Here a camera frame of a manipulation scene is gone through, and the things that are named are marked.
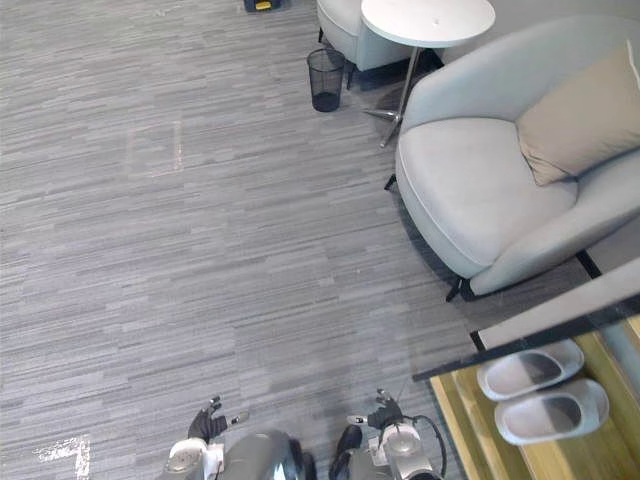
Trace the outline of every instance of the black cable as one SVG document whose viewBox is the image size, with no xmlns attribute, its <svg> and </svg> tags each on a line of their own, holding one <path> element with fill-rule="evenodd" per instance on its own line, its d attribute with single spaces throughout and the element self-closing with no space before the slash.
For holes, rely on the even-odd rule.
<svg viewBox="0 0 640 480">
<path fill-rule="evenodd" d="M 440 455 L 442 455 L 442 468 L 440 469 L 440 476 L 444 478 L 445 473 L 447 473 L 447 449 L 444 443 L 444 439 L 440 434 L 440 430 L 438 429 L 438 426 L 434 423 L 433 420 L 431 420 L 426 415 L 416 415 L 415 417 L 407 417 L 407 418 L 413 421 L 414 427 L 416 425 L 416 420 L 421 418 L 429 422 L 429 424 L 431 424 L 431 427 L 433 428 L 433 431 L 436 434 L 436 438 L 438 439 L 438 443 L 440 444 Z"/>
</svg>

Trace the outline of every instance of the white chair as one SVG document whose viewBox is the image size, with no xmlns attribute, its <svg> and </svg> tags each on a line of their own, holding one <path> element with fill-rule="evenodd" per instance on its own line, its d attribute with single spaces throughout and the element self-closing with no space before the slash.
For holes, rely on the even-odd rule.
<svg viewBox="0 0 640 480">
<path fill-rule="evenodd" d="M 395 175 L 416 227 L 459 276 L 447 301 L 460 288 L 487 294 L 548 270 L 640 215 L 640 149 L 539 187 L 514 123 L 626 39 L 640 64 L 640 23 L 562 18 L 499 38 L 416 84 Z"/>
<path fill-rule="evenodd" d="M 318 0 L 318 40 L 324 35 L 360 71 L 409 58 L 411 47 L 387 40 L 363 23 L 360 4 L 361 0 Z M 347 89 L 352 78 L 353 68 L 348 72 Z"/>
</svg>

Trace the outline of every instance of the mesh wastebasket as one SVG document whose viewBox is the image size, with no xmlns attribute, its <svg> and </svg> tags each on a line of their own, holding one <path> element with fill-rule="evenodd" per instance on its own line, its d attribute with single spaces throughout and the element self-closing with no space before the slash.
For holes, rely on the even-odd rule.
<svg viewBox="0 0 640 480">
<path fill-rule="evenodd" d="M 319 112 L 332 112 L 340 106 L 345 59 L 337 50 L 321 48 L 307 57 L 311 103 Z"/>
</svg>

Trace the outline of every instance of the table top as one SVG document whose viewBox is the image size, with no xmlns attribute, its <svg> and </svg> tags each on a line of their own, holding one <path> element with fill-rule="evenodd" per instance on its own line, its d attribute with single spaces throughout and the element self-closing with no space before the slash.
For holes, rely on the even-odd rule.
<svg viewBox="0 0 640 480">
<path fill-rule="evenodd" d="M 487 0 L 362 0 L 375 33 L 414 47 L 453 47 L 486 32 L 496 13 Z"/>
</svg>

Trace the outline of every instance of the chair armrest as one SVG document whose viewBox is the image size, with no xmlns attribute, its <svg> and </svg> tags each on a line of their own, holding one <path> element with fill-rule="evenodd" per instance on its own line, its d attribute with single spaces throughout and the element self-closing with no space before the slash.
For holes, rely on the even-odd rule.
<svg viewBox="0 0 640 480">
<path fill-rule="evenodd" d="M 611 160 L 579 181 L 576 204 L 510 245 L 471 279 L 480 295 L 558 265 L 640 215 L 640 150 Z"/>
<path fill-rule="evenodd" d="M 452 117 L 515 121 L 573 72 L 630 38 L 640 24 L 600 15 L 561 18 L 500 37 L 420 80 L 402 130 Z"/>
</svg>

